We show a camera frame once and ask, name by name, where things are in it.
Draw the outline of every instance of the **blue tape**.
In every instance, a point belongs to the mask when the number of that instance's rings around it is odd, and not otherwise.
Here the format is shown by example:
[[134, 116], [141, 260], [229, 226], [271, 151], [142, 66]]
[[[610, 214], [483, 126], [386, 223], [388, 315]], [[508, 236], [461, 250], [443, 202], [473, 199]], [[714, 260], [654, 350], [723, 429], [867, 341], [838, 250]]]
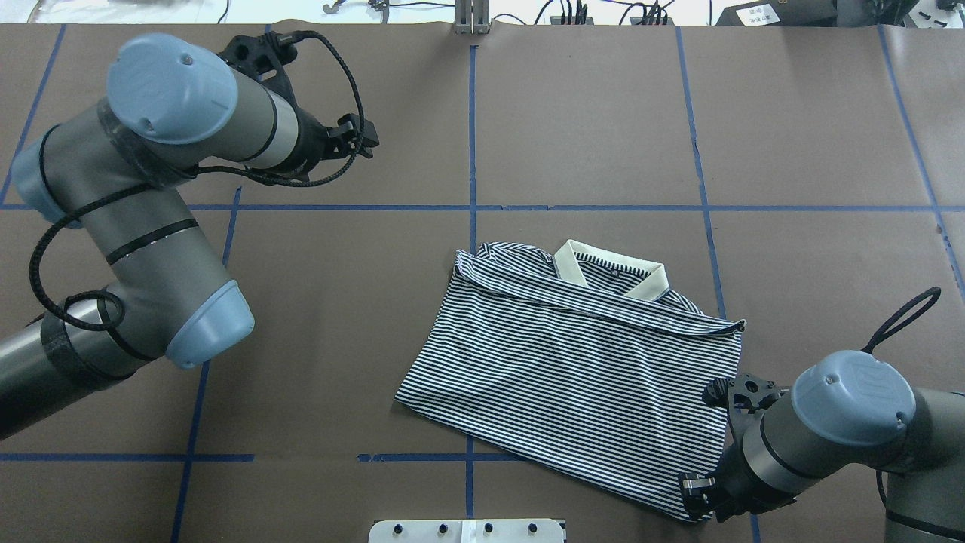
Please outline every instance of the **blue tape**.
[[[467, 455], [462, 452], [403, 452], [389, 454], [359, 454], [359, 462], [465, 462]], [[526, 462], [521, 456], [508, 452], [476, 452], [473, 462]]]
[[751, 513], [751, 536], [754, 543], [760, 543], [760, 526], [758, 525], [758, 515]]
[[469, 47], [469, 252], [476, 254], [476, 51]]
[[[190, 204], [191, 211], [200, 212], [227, 212], [234, 206], [231, 204]], [[30, 210], [24, 204], [0, 205], [0, 210]], [[943, 213], [962, 213], [965, 206], [938, 206], [938, 211]], [[283, 211], [309, 211], [309, 212], [471, 212], [472, 206], [461, 205], [418, 205], [418, 204], [242, 204], [238, 206], [239, 211], [245, 212], [283, 212]], [[775, 212], [821, 212], [821, 213], [933, 213], [935, 208], [932, 206], [788, 206], [788, 205], [722, 205], [708, 204], [689, 205], [689, 204], [642, 204], [642, 205], [555, 205], [545, 204], [512, 204], [512, 205], [477, 205], [477, 212], [482, 213], [517, 213], [517, 212], [750, 212], [750, 213], [775, 213]]]
[[878, 39], [881, 42], [881, 52], [885, 57], [885, 68], [888, 70], [888, 79], [892, 83], [892, 90], [895, 92], [895, 100], [898, 103], [898, 112], [901, 114], [901, 122], [904, 123], [905, 131], [908, 132], [908, 141], [911, 143], [912, 152], [915, 155], [915, 161], [918, 163], [918, 170], [922, 174], [922, 182], [924, 183], [924, 191], [928, 194], [928, 202], [931, 203], [931, 209], [935, 213], [935, 220], [938, 222], [938, 227], [941, 229], [942, 243], [945, 246], [945, 254], [949, 257], [949, 262], [951, 263], [951, 272], [955, 277], [955, 284], [958, 287], [958, 294], [961, 296], [962, 301], [965, 301], [965, 283], [962, 281], [961, 268], [958, 267], [958, 259], [955, 258], [955, 250], [951, 247], [951, 240], [949, 239], [949, 230], [945, 227], [945, 220], [942, 218], [942, 212], [938, 207], [938, 199], [935, 197], [935, 189], [931, 184], [931, 178], [928, 176], [928, 169], [924, 166], [924, 159], [922, 158], [922, 150], [918, 145], [918, 138], [915, 137], [915, 131], [911, 128], [911, 121], [908, 118], [908, 110], [905, 108], [904, 98], [901, 97], [901, 89], [898, 88], [898, 82], [895, 78], [895, 67], [892, 65], [892, 55], [888, 50], [888, 40], [885, 37], [885, 27], [878, 25]]
[[476, 479], [475, 455], [476, 441], [472, 436], [466, 436], [466, 518], [476, 517], [476, 500], [473, 497], [474, 484]]
[[703, 160], [701, 159], [701, 150], [697, 145], [697, 123], [694, 121], [694, 103], [690, 98], [690, 79], [687, 77], [687, 60], [683, 52], [683, 33], [680, 32], [679, 26], [674, 28], [676, 30], [677, 57], [680, 59], [680, 77], [683, 80], [683, 97], [687, 104], [687, 122], [690, 125], [690, 142], [694, 150], [694, 167], [697, 169], [697, 179], [700, 181], [703, 228], [707, 235], [710, 269], [714, 276], [717, 312], [720, 318], [727, 319], [727, 308], [724, 306], [724, 288], [721, 285], [720, 267], [717, 264], [717, 244], [714, 242], [713, 224], [710, 222], [710, 202], [707, 199], [707, 186], [703, 180]]
[[[221, 263], [228, 266], [228, 259], [232, 253], [232, 243], [234, 241], [234, 226], [237, 223], [238, 208], [241, 204], [241, 187], [234, 191], [234, 201], [232, 202], [232, 215], [228, 220], [228, 234], [225, 236], [225, 248], [221, 256]], [[187, 440], [187, 458], [184, 460], [184, 470], [181, 473], [181, 484], [178, 492], [178, 505], [175, 509], [174, 526], [171, 528], [171, 543], [178, 543], [180, 539], [181, 522], [184, 519], [184, 507], [187, 504], [187, 491], [191, 482], [191, 468], [195, 462], [194, 451], [198, 444], [198, 431], [201, 427], [201, 412], [205, 404], [205, 391], [207, 389], [207, 375], [210, 370], [211, 362], [206, 361], [201, 367], [201, 379], [198, 381], [198, 394], [194, 402], [194, 414], [191, 416], [191, 433]]]

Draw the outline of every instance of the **black cable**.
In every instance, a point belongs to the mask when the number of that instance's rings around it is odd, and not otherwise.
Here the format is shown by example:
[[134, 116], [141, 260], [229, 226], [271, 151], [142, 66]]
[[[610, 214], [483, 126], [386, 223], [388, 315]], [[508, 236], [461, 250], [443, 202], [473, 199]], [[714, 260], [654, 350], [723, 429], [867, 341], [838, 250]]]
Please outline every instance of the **black cable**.
[[881, 499], [881, 504], [888, 507], [888, 497], [885, 496], [885, 483], [881, 480], [881, 470], [874, 471], [874, 478], [878, 482], [878, 498]]
[[404, 4], [389, 4], [390, 8], [405, 8], [408, 6], [435, 6], [436, 8], [454, 8], [455, 4], [442, 4], [440, 2], [405, 2]]
[[549, 8], [549, 5], [552, 3], [553, 3], [553, 0], [546, 0], [546, 3], [543, 4], [543, 7], [539, 8], [539, 13], [537, 14], [537, 20], [533, 21], [533, 24], [539, 24], [539, 18], [542, 17], [543, 12], [545, 12], [546, 8]]
[[[109, 204], [113, 204], [118, 200], [123, 200], [128, 196], [133, 196], [134, 194], [139, 194], [145, 190], [150, 190], [151, 188], [152, 187], [148, 184], [142, 184], [131, 186], [123, 190], [118, 190], [117, 192], [112, 192], [111, 194], [108, 194], [107, 196], [104, 196], [95, 202], [81, 206], [80, 208], [77, 208], [76, 210], [64, 215], [60, 220], [48, 228], [46, 232], [43, 233], [43, 236], [41, 236], [41, 239], [37, 242], [37, 246], [34, 247], [33, 254], [30, 255], [30, 264], [27, 269], [27, 275], [30, 278], [30, 289], [34, 291], [34, 296], [37, 298], [37, 301], [41, 303], [44, 309], [69, 325], [90, 331], [105, 331], [115, 329], [121, 323], [121, 321], [124, 320], [124, 304], [121, 302], [121, 299], [107, 291], [87, 291], [71, 296], [67, 298], [63, 308], [54, 303], [54, 300], [51, 300], [50, 296], [48, 296], [46, 291], [44, 291], [43, 284], [41, 283], [41, 260], [43, 259], [43, 254], [50, 246], [50, 243], [53, 242], [54, 237], [57, 236], [58, 232], [66, 228], [68, 224], [71, 224], [85, 214], [98, 210]], [[110, 301], [115, 307], [117, 307], [118, 315], [106, 323], [101, 324], [81, 321], [67, 312], [68, 308], [70, 308], [72, 304], [81, 300]]]
[[[935, 302], [937, 302], [939, 297], [941, 296], [942, 296], [942, 289], [938, 287], [931, 287], [930, 289], [910, 299], [908, 303], [905, 303], [898, 311], [895, 312], [894, 315], [889, 317], [888, 320], [885, 321], [883, 325], [881, 325], [880, 327], [878, 327], [877, 330], [874, 331], [874, 334], [871, 335], [871, 339], [868, 340], [868, 344], [865, 346], [864, 349], [861, 350], [861, 352], [868, 353], [870, 355], [871, 351], [873, 351], [875, 347], [881, 344], [881, 342], [895, 335], [896, 333], [901, 331], [901, 329], [912, 324], [913, 322], [915, 322], [916, 319], [921, 317], [925, 313], [925, 311], [927, 311], [928, 309], [931, 309], [931, 306], [934, 305]], [[898, 323], [897, 325], [895, 324], [898, 322], [898, 320], [901, 317], [904, 317], [905, 314], [911, 311], [916, 305], [918, 305], [919, 303], [922, 303], [925, 300], [927, 300], [927, 302], [922, 307], [920, 307], [919, 310], [916, 311], [914, 315], [912, 315], [911, 317], [908, 317], [907, 319], [905, 319], [901, 323]]]
[[660, 10], [660, 3], [654, 1], [653, 5], [650, 6], [649, 11], [644, 10], [644, 17], [640, 19], [640, 22], [638, 22], [637, 24], [653, 25], [654, 21], [659, 23], [660, 21], [660, 16], [658, 14], [659, 10]]
[[620, 22], [618, 22], [617, 25], [618, 25], [618, 26], [622, 25], [622, 24], [623, 24], [623, 20], [626, 19], [626, 15], [630, 13], [630, 10], [632, 10], [633, 8], [635, 8], [635, 7], [637, 7], [637, 6], [640, 6], [641, 8], [643, 8], [643, 9], [644, 9], [644, 15], [647, 15], [647, 4], [644, 4], [643, 2], [634, 2], [633, 4], [630, 4], [629, 7], [626, 8], [626, 11], [625, 11], [625, 12], [623, 12], [623, 16], [620, 17]]
[[228, 9], [230, 9], [231, 6], [232, 6], [232, 0], [225, 0], [225, 12], [222, 13], [220, 17], [218, 17], [218, 22], [216, 24], [221, 24], [221, 21], [225, 20], [225, 17], [228, 16]]
[[512, 17], [512, 18], [518, 20], [519, 22], [523, 23], [524, 25], [526, 24], [526, 22], [524, 22], [523, 19], [517, 17], [517, 16], [514, 15], [514, 14], [498, 14], [498, 15], [493, 16], [493, 17], [492, 17], [492, 20], [496, 20], [496, 19], [498, 19], [499, 17]]
[[[898, 16], [901, 14], [902, 5], [904, 5], [904, 0], [898, 0], [897, 4], [895, 5], [895, 22], [892, 23], [894, 26], [898, 26]], [[885, 11], [884, 6], [882, 6], [878, 12], [880, 14], [883, 14], [884, 11]], [[881, 16], [879, 15], [878, 20], [875, 20], [874, 22], [880, 22], [880, 18]]]
[[345, 60], [343, 60], [342, 55], [339, 54], [338, 49], [336, 49], [335, 45], [329, 42], [327, 38], [325, 38], [318, 32], [311, 31], [311, 30], [293, 32], [292, 35], [295, 36], [295, 38], [297, 39], [297, 42], [300, 42], [306, 38], [312, 38], [322, 42], [325, 45], [325, 47], [328, 48], [328, 51], [332, 53], [332, 56], [335, 57], [335, 61], [339, 63], [339, 66], [342, 67], [342, 71], [345, 72], [345, 77], [348, 79], [348, 85], [352, 88], [352, 96], [355, 98], [355, 106], [358, 108], [359, 126], [358, 126], [357, 133], [355, 134], [355, 139], [352, 141], [352, 145], [351, 145], [352, 152], [348, 156], [348, 159], [345, 161], [345, 164], [343, 164], [342, 167], [338, 169], [338, 171], [336, 171], [335, 173], [327, 177], [324, 177], [322, 179], [315, 180], [315, 181], [308, 181], [308, 182], [293, 181], [290, 179], [286, 179], [275, 175], [270, 175], [263, 172], [257, 172], [254, 170], [242, 170], [240, 168], [235, 168], [231, 166], [196, 167], [190, 170], [189, 173], [194, 175], [211, 173], [211, 172], [230, 173], [230, 174], [236, 174], [239, 176], [246, 177], [252, 181], [261, 183], [263, 185], [311, 187], [311, 186], [319, 186], [319, 185], [325, 185], [327, 183], [331, 183], [336, 179], [339, 179], [342, 176], [342, 174], [348, 171], [348, 168], [351, 167], [352, 163], [358, 157], [359, 151], [362, 150], [362, 141], [363, 141], [363, 135], [364, 135], [363, 131], [365, 129], [365, 112], [362, 108], [362, 98], [359, 96], [359, 88], [358, 88], [358, 85], [356, 85], [355, 83], [355, 77], [352, 76], [351, 70], [348, 69], [348, 65], [345, 63]]

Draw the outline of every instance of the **folded shirt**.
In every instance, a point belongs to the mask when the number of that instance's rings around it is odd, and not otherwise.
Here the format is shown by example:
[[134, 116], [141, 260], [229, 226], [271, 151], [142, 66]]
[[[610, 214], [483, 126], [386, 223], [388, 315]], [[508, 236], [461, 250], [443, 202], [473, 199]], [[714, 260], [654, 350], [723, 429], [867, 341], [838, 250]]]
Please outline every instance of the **folded shirt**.
[[689, 520], [679, 472], [710, 472], [727, 416], [701, 400], [733, 376], [744, 322], [710, 317], [664, 266], [568, 241], [459, 251], [396, 399], [416, 413]]

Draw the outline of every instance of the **black tape band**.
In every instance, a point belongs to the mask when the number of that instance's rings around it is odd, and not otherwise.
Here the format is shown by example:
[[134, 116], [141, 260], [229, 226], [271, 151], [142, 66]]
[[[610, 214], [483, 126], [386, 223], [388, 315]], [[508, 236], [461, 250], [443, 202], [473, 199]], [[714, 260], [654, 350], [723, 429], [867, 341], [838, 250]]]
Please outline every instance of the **black tape band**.
[[134, 375], [111, 377], [88, 365], [70, 344], [64, 321], [50, 313], [46, 314], [41, 324], [41, 344], [50, 364], [77, 387], [104, 390]]
[[193, 218], [186, 218], [185, 220], [179, 220], [178, 222], [172, 222], [167, 226], [162, 226], [153, 232], [148, 232], [144, 236], [137, 238], [131, 242], [125, 243], [120, 247], [111, 251], [110, 254], [104, 257], [107, 260], [108, 266], [114, 266], [117, 261], [121, 260], [128, 254], [136, 251], [141, 247], [145, 247], [154, 243], [158, 240], [163, 240], [168, 236], [180, 232], [181, 230], [187, 230], [188, 228], [197, 228], [198, 221]]
[[948, 539], [954, 539], [955, 541], [965, 541], [965, 530], [936, 526], [925, 521], [906, 517], [892, 510], [885, 511], [885, 517], [892, 522], [907, 526], [910, 529], [925, 531], [940, 537], [948, 537]]

